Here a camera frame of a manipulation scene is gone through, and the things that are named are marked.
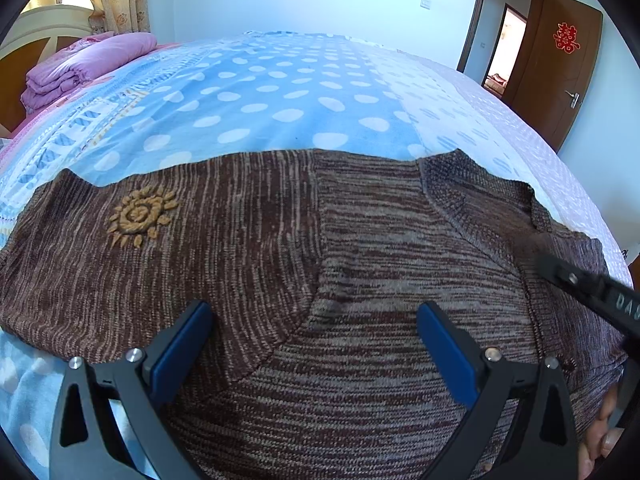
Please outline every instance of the door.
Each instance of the door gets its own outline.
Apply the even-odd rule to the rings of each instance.
[[[522,44],[530,48],[520,49],[513,68],[519,81],[510,80],[502,100],[557,152],[591,80],[602,13],[575,0],[540,3],[535,9],[532,1],[540,17],[527,23]]]

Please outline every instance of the brown knit sweater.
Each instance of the brown knit sweater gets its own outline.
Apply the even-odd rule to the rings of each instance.
[[[62,358],[146,346],[193,298],[219,326],[164,420],[212,478],[417,479],[464,409],[417,336],[424,300],[513,360],[558,355],[578,432],[619,334],[534,272],[600,243],[464,153],[240,153],[36,190],[0,252],[0,324]],[[511,406],[485,461],[504,439]]]

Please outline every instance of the mattress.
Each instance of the mattress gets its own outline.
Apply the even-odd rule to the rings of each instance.
[[[50,106],[0,153],[0,247],[33,190],[63,168],[104,186],[234,152],[321,148],[412,160],[460,148],[494,175],[528,182],[556,220],[599,238],[611,273],[628,282],[597,208],[541,142],[462,74],[353,38],[252,32],[175,45]],[[64,370],[0,332],[0,425],[40,479],[49,478]],[[136,464],[153,476],[114,410]]]

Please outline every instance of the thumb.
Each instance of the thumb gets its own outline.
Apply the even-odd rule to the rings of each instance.
[[[613,447],[616,445],[622,432],[625,431],[622,428],[613,428],[612,430],[607,431],[607,434],[602,438],[602,449],[601,453],[603,457],[607,457]]]

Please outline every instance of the headboard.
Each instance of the headboard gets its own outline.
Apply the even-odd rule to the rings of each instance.
[[[26,73],[53,53],[91,34],[91,10],[55,5],[27,10],[15,21],[0,44],[0,137],[25,119],[20,95]]]

